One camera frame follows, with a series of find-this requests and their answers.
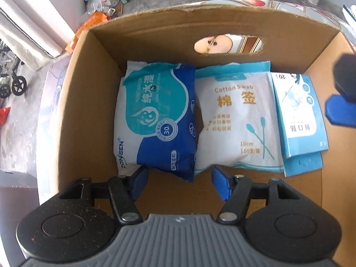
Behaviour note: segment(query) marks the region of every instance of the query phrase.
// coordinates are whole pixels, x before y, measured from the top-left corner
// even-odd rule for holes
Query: black stroller wheel
[[[8,84],[3,84],[0,86],[0,98],[8,98],[11,94],[11,88]]]
[[[23,76],[17,76],[12,82],[12,93],[20,96],[26,92],[27,81]]]

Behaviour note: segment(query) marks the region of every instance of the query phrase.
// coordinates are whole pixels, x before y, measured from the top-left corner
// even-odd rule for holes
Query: gray floor
[[[203,0],[131,0],[124,5],[123,13],[135,13],[198,1]],[[313,7],[306,0],[277,1]],[[328,2],[321,1],[318,8],[328,10],[342,18],[341,9]],[[46,65],[34,73],[26,66],[22,66],[20,75],[28,81],[27,92],[20,97],[11,95],[3,103],[4,106],[11,106],[11,111],[6,125],[0,129],[0,169],[2,171],[22,172],[36,177],[36,129],[40,99],[48,69],[49,65]]]

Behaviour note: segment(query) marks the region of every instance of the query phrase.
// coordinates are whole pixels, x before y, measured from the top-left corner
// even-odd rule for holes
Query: cardboard box
[[[257,54],[198,54],[194,43],[207,36],[243,34],[260,37]],[[342,53],[353,53],[338,29],[272,9],[222,5],[185,6],[127,15],[84,32],[68,67],[58,104],[51,194],[75,179],[105,181],[117,174],[113,121],[120,78],[127,60],[190,63],[197,67],[270,60],[272,71],[309,74],[320,107],[333,93],[332,67]],[[199,111],[197,130],[202,127]],[[342,242],[335,260],[356,265],[356,129],[332,126],[325,118],[330,149],[322,170],[285,179],[322,205],[340,222]],[[235,169],[256,182],[283,174]],[[211,213],[223,206],[205,171],[186,183],[152,171],[136,203],[141,214]],[[250,211],[263,206],[252,202]]]

